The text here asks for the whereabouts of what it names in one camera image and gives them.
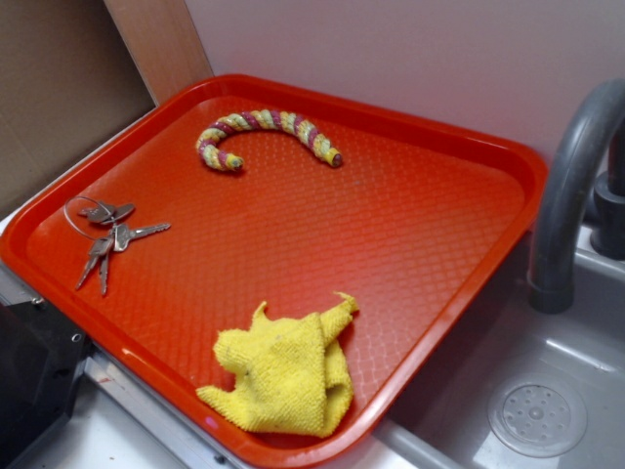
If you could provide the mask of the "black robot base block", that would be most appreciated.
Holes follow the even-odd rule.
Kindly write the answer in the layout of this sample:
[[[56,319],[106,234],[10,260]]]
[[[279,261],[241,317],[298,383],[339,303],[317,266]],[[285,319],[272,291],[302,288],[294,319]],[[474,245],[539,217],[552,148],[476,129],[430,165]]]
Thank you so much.
[[[91,341],[52,304],[1,307],[1,466],[15,468],[71,418]]]

